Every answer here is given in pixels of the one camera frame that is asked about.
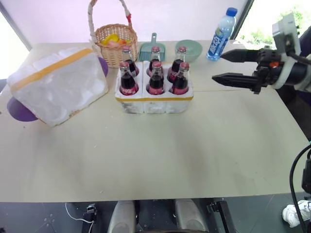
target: wicker basket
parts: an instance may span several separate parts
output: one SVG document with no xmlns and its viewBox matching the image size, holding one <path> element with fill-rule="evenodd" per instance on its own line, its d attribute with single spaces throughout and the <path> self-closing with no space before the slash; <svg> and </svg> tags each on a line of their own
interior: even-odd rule
<svg viewBox="0 0 311 233">
<path fill-rule="evenodd" d="M 88 23 L 89 30 L 92 38 L 93 49 L 102 56 L 108 63 L 110 68 L 118 68 L 122 61 L 122 46 L 106 46 L 101 43 L 110 34 L 117 34 L 120 39 L 130 39 L 131 42 L 127 44 L 130 47 L 133 59 L 136 60 L 138 56 L 138 43 L 136 32 L 132 28 L 131 14 L 128 11 L 124 0 L 119 0 L 124 7 L 126 18 L 128 20 L 128 26 L 123 24 L 108 24 L 103 26 L 94 32 L 93 24 L 93 7 L 97 0 L 92 0 L 88 6 Z"/>
</svg>

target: table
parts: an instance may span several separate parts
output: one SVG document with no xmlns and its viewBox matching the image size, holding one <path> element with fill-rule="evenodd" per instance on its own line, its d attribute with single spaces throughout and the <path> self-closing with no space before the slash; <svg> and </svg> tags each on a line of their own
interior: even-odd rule
<svg viewBox="0 0 311 233">
<path fill-rule="evenodd" d="M 207 51 L 210 41 L 200 41 Z M 173 60 L 175 42 L 164 42 Z M 47 52 L 88 44 L 39 44 Z M 230 44 L 226 50 L 242 48 Z M 251 74 L 256 64 L 190 65 L 194 98 L 182 114 L 128 115 L 109 92 L 57 127 L 19 122 L 0 96 L 0 201 L 76 202 L 212 198 L 287 193 L 289 171 L 308 141 L 275 90 L 260 95 L 215 83 L 212 74 Z M 300 183 L 304 161 L 296 167 Z"/>
</svg>

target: cola bottle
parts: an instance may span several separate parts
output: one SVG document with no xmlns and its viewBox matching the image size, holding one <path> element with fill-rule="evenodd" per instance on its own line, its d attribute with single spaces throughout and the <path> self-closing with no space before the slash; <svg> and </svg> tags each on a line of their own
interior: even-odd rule
<svg viewBox="0 0 311 233">
<path fill-rule="evenodd" d="M 182 62 L 179 67 L 179 72 L 170 89 L 175 95 L 182 95 L 188 91 L 189 63 Z"/>
<path fill-rule="evenodd" d="M 160 47 L 159 46 L 153 46 L 151 48 L 151 60 L 149 63 L 149 68 L 147 69 L 147 74 L 151 77 L 152 73 L 152 64 L 153 62 L 160 62 Z"/>
<path fill-rule="evenodd" d="M 129 64 L 132 76 L 136 77 L 139 73 L 139 69 L 135 65 L 135 62 L 133 60 L 133 57 L 130 51 L 130 47 L 128 46 L 122 47 L 122 61 L 127 62 Z"/>
<path fill-rule="evenodd" d="M 161 95 L 164 92 L 163 88 L 164 78 L 162 75 L 161 62 L 155 61 L 152 64 L 152 73 L 147 86 L 147 91 L 151 95 Z"/>
<path fill-rule="evenodd" d="M 180 46 L 177 50 L 176 57 L 175 57 L 175 60 L 173 62 L 173 65 L 172 65 L 172 67 L 169 68 L 169 71 L 167 74 L 167 79 L 171 83 L 174 82 L 174 80 L 177 76 L 180 64 L 185 61 L 186 51 L 187 51 L 187 48 L 185 46 Z"/>
<path fill-rule="evenodd" d="M 120 63 L 121 85 L 120 92 L 125 96 L 131 96 L 138 91 L 138 85 L 135 82 L 128 62 Z"/>
</svg>

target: green bowl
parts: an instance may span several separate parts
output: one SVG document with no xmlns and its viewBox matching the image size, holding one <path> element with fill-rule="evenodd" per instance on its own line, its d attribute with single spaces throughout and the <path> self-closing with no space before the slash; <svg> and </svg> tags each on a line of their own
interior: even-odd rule
<svg viewBox="0 0 311 233">
<path fill-rule="evenodd" d="M 186 46 L 186 62 L 190 63 L 197 59 L 202 53 L 203 47 L 194 40 L 181 40 L 175 46 L 175 54 L 180 46 Z"/>
</svg>

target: yellow tape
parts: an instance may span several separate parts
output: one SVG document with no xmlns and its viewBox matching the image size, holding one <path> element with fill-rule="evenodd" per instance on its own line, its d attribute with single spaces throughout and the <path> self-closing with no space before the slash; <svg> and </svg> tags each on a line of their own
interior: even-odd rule
<svg viewBox="0 0 311 233">
<path fill-rule="evenodd" d="M 27 84 L 32 83 L 34 81 L 38 81 L 38 80 L 42 79 L 43 76 L 53 72 L 56 69 L 64 67 L 70 63 L 73 63 L 73 62 L 79 60 L 80 58 L 84 57 L 85 55 L 87 55 L 91 52 L 93 52 L 93 50 L 91 50 L 91 49 L 81 50 L 81 51 L 79 51 L 79 52 L 59 61 L 59 62 L 56 62 L 56 63 L 54 63 L 48 67 L 45 67 L 44 69 L 42 69 L 42 70 L 40 70 L 40 71 L 38 71 L 32 75 L 29 75 L 28 77 L 18 81 L 14 85 L 12 85 L 11 86 L 11 92 L 18 91 L 21 88 L 23 88 L 24 86 L 26 86 Z"/>
<path fill-rule="evenodd" d="M 192 100 L 192 97 L 186 97 L 186 98 L 141 98 L 141 99 L 122 99 L 122 98 L 118 98 L 116 97 L 117 101 L 120 102 L 137 102 L 137 101 L 185 101 L 185 100 Z"/>
</svg>

